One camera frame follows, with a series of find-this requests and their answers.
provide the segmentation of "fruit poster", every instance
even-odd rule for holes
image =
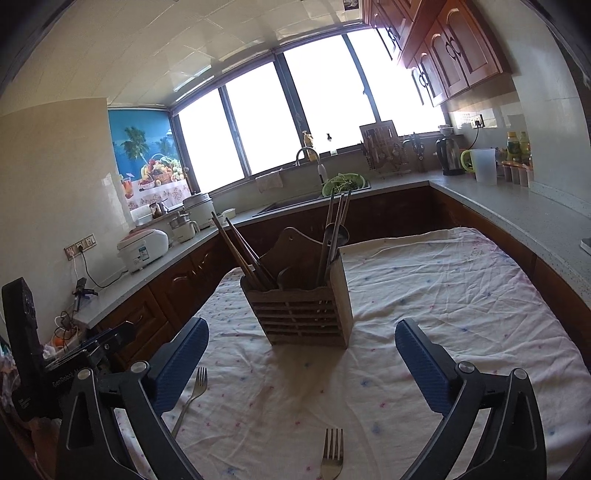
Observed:
[[[171,208],[190,195],[166,111],[113,109],[109,123],[130,210],[154,202]]]

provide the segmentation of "palm tree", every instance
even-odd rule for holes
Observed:
[[[168,141],[167,137],[162,137],[160,142],[158,142],[158,148],[160,149],[160,153],[165,157],[172,157],[174,156],[174,148],[171,143]]]
[[[147,165],[144,154],[148,153],[148,144],[146,143],[146,132],[136,127],[126,127],[125,133],[129,137],[129,140],[123,142],[121,146],[125,150],[130,160],[137,160],[142,158],[144,163]]]

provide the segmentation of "yellow bottle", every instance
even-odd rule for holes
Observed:
[[[521,163],[521,148],[516,132],[507,132],[507,160]]]
[[[524,165],[529,164],[530,162],[530,139],[527,136],[527,132],[521,132],[521,136],[519,137],[519,149],[521,150],[521,163]]]

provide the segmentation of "electric kettle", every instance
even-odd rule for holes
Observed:
[[[452,137],[440,138],[435,146],[444,175],[461,175],[465,172],[460,163],[460,148]]]

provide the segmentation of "window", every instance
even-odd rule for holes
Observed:
[[[300,140],[275,66],[251,70],[226,88],[252,173],[294,161]]]
[[[382,37],[392,49],[385,31]],[[217,90],[178,114],[204,192],[293,163],[304,129],[323,153],[360,143],[359,126],[378,116],[400,136],[445,123],[439,107],[421,104],[411,72],[391,60],[371,28],[294,47],[225,85],[215,81]]]
[[[202,192],[211,192],[244,178],[217,90],[193,102],[178,117]]]
[[[285,59],[315,149],[321,153],[360,143],[359,126],[374,123],[375,117],[343,38],[337,35],[296,47],[285,52]]]
[[[386,44],[391,45],[388,34],[385,31],[381,34]],[[390,60],[375,30],[359,30],[348,36],[368,79],[381,119],[392,120],[398,135],[435,132],[439,125],[445,124],[440,107],[433,108],[428,101],[421,105],[410,71]]]

